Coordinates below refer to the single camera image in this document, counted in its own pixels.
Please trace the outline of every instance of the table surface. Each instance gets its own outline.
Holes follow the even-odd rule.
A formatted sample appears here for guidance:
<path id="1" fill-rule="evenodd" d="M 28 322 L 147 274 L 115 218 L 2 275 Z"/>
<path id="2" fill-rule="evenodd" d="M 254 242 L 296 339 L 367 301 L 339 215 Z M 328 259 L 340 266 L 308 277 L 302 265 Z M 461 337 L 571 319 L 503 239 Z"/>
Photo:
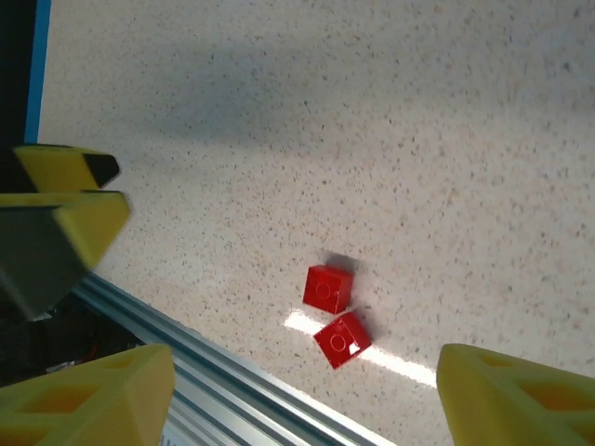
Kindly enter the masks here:
<path id="1" fill-rule="evenodd" d="M 115 154 L 98 273 L 396 443 L 450 440 L 444 343 L 595 376 L 595 10 L 54 0 L 40 141 Z M 307 268 L 357 263 L 333 371 Z"/>

